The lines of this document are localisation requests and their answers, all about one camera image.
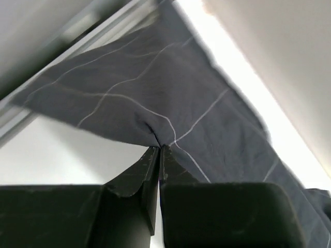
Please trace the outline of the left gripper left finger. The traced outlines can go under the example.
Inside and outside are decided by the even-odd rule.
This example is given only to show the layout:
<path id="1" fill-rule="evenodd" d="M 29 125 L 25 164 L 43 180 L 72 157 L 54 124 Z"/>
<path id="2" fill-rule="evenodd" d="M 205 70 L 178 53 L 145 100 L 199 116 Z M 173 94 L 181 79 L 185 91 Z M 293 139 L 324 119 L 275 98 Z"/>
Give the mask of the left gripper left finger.
<path id="1" fill-rule="evenodd" d="M 140 211 L 153 236 L 158 192 L 158 148 L 149 147 L 138 161 L 105 186 L 119 198 L 138 196 Z"/>

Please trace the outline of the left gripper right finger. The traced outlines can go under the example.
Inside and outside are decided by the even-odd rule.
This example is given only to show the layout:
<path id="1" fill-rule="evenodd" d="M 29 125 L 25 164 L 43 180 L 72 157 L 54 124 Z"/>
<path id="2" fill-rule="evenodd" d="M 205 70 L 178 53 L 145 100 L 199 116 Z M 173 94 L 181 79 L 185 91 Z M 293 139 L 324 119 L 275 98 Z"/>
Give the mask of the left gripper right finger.
<path id="1" fill-rule="evenodd" d="M 162 146 L 159 183 L 162 186 L 164 184 L 193 184 L 199 181 L 175 160 L 169 146 Z"/>

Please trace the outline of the dark grey checked pillowcase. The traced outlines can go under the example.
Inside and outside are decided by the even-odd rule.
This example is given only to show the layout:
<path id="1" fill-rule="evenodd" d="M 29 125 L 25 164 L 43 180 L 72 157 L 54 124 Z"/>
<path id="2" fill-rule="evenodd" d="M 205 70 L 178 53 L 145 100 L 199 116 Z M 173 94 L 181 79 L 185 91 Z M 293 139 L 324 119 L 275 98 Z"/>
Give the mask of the dark grey checked pillowcase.
<path id="1" fill-rule="evenodd" d="M 272 182 L 308 247 L 330 247 L 330 198 L 282 163 L 265 127 L 218 72 L 170 1 L 151 25 L 44 71 L 11 103 L 124 143 L 169 145 L 202 182 Z"/>

